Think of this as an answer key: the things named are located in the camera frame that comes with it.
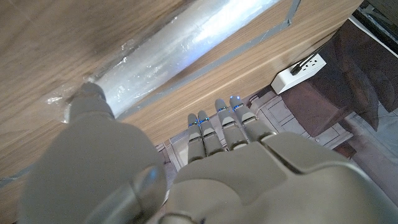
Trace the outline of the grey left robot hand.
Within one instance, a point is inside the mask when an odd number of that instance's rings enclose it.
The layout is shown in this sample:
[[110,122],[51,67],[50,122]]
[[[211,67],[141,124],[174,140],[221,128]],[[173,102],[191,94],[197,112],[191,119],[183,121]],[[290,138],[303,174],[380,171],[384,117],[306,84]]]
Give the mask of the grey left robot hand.
[[29,172],[19,223],[396,223],[397,206],[337,152],[274,133],[234,96],[188,116],[188,164],[171,186],[150,139],[85,83],[69,125]]

